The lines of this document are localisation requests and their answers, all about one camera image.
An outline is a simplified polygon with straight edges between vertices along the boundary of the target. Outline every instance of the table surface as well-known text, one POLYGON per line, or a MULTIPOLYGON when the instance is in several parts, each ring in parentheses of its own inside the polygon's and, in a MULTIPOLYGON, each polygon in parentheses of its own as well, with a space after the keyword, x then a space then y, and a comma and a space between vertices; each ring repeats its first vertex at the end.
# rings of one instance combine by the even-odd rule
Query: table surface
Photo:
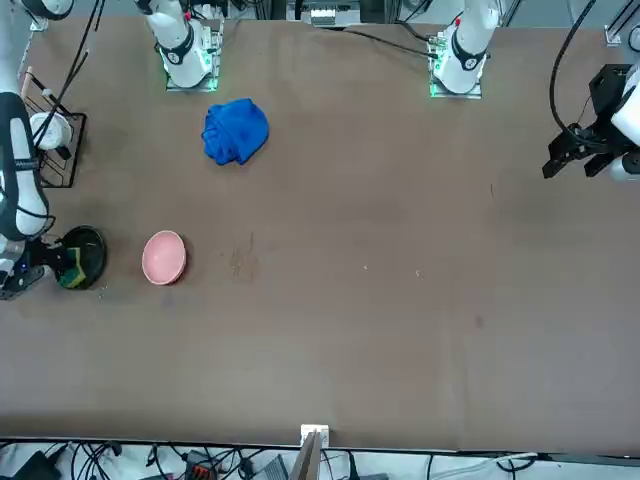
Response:
MULTIPOLYGON (((46 84, 82 27, 35 40, 46 84)), ((109 265, 92 291, 2 305, 2 430, 295 444, 325 423, 342 446, 637 452, 640 190, 540 171, 566 31, 497 31, 484 99, 463 101, 365 38, 227 27, 219 92, 166 93, 144 19, 103 19, 68 97, 89 115, 77 183, 48 194, 55 231, 99 227, 109 265), (239 97, 269 140, 218 167, 203 119, 239 97), (189 247, 170 288, 140 269, 161 229, 189 247)), ((565 121, 614 55, 577 34, 565 121)))

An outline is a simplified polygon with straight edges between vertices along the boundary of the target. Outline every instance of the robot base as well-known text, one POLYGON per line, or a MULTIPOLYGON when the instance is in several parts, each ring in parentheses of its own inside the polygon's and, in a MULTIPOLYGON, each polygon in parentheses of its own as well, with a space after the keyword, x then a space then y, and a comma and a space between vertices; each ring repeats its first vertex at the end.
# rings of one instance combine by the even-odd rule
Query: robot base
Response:
POLYGON ((215 30, 209 26, 202 27, 203 49, 201 50, 201 62, 211 73, 207 73, 205 77, 192 87, 180 87, 176 85, 169 74, 167 74, 167 91, 168 92, 215 92, 218 90, 220 79, 220 54, 222 52, 222 35, 224 30, 224 18, 220 19, 220 27, 215 30))
POLYGON ((467 93, 453 93, 438 80, 435 75, 436 70, 440 68, 441 58, 447 51, 447 40, 439 34, 436 38, 429 41, 427 44, 427 50, 429 53, 435 53, 438 55, 438 60, 429 58, 429 93, 432 98, 482 98, 482 87, 480 79, 476 85, 467 93))

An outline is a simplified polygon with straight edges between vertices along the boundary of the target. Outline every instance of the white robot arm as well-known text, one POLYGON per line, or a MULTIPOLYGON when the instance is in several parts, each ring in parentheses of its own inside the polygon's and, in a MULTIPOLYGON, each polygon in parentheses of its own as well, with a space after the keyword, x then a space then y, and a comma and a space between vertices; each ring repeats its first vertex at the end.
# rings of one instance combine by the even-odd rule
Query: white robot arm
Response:
POLYGON ((48 214, 14 65, 12 8, 5 2, 0 6, 0 246, 3 238, 4 242, 18 242, 36 235, 44 228, 48 214))
POLYGON ((487 47, 500 22, 495 0, 465 0, 465 8, 443 32, 447 50, 434 74, 450 92, 464 94, 482 76, 487 47))
POLYGON ((211 73, 203 29, 199 21, 186 20, 178 0, 134 0, 160 46, 160 55, 173 82, 190 88, 211 73))
POLYGON ((619 155, 611 164, 614 180, 640 180, 640 62, 627 73, 622 100, 611 117, 611 123, 636 148, 619 155))
POLYGON ((74 0, 20 0, 32 15, 47 20, 62 20, 73 8, 74 0))

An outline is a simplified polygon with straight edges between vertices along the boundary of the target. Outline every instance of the floor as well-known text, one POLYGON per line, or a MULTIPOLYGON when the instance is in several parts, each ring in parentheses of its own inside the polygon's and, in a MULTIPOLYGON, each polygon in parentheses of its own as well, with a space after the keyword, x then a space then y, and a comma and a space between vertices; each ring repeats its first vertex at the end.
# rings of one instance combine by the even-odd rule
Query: floor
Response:
MULTIPOLYGON (((6 447, 0 453, 0 475, 14 475, 35 451, 41 450, 47 452, 47 450, 50 449, 49 452, 47 452, 50 453, 60 446, 54 445, 55 444, 52 443, 33 443, 6 447)), ((57 467, 61 471, 63 479, 71 478, 71 461, 73 451, 76 448, 77 446, 75 444, 71 444, 60 457, 57 467)), ((178 447, 177 449, 180 453, 184 453, 191 451, 192 448, 204 453, 204 450, 200 446, 178 447)), ((215 447, 209 448, 208 450, 212 456, 225 451, 224 448, 215 447)), ((147 456, 150 451, 151 447, 149 445, 125 445, 122 455, 117 458, 113 455, 105 455, 101 458, 101 465, 105 473, 117 480, 142 480, 150 477, 154 477, 154 480, 162 480, 161 477, 157 476, 159 475, 159 471, 156 464, 146 467, 147 456)), ((246 449, 244 450, 245 456, 256 451, 255 449, 246 449)), ((331 469, 327 467, 326 461, 321 462, 318 480, 346 478, 350 472, 348 456, 341 451, 328 450, 326 453, 331 469)), ((255 471, 260 472, 260 470, 277 455, 282 456, 287 472, 291 473, 297 455, 295 450, 267 450, 259 453, 252 460, 255 471)), ((76 476, 78 476, 86 459, 87 456, 82 450, 79 450, 74 467, 76 476)), ((386 477, 375 478, 377 480, 384 480, 385 478, 390 480, 426 480, 426 469, 430 456, 423 454, 356 452, 354 453, 354 459, 358 474, 363 480, 366 480, 369 475, 381 474, 385 474, 386 477)), ((228 460, 225 460, 222 466, 228 470, 229 467, 237 464, 231 460, 232 457, 228 457, 228 460)), ((468 474, 462 476, 461 474, 453 474, 456 469, 468 468, 474 465, 477 466, 486 460, 486 458, 482 457, 474 459, 459 458, 447 456, 446 453, 443 453, 442 456, 434 457, 429 478, 431 480, 445 478, 445 472, 447 477, 451 475, 456 478, 468 480, 507 480, 509 478, 509 474, 501 471, 495 464, 488 464, 481 471, 475 472, 473 475, 468 474)), ((184 472, 184 463, 168 447, 160 447, 158 449, 158 461, 160 468, 162 468, 165 474, 175 474, 173 478, 176 478, 184 472)), ((523 463, 522 461, 514 460, 514 465, 516 466, 522 465, 523 463)), ((603 478, 607 480, 637 480, 639 476, 640 467, 539 461, 530 468, 518 472, 516 478, 518 480, 573 480, 576 478, 580 478, 581 480, 601 480, 603 478)), ((260 474, 256 476, 256 480, 264 480, 264 478, 265 477, 260 476, 260 474)), ((233 474, 229 479, 240 480, 240 477, 237 474, 233 474)))

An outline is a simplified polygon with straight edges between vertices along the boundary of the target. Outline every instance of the blue cloth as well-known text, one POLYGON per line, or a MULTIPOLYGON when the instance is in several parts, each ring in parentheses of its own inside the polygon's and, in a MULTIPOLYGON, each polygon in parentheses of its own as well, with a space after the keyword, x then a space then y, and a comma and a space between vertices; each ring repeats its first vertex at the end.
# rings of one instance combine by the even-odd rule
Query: blue cloth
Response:
POLYGON ((250 98, 209 107, 204 121, 204 151, 218 165, 245 163, 269 136, 269 123, 250 98))

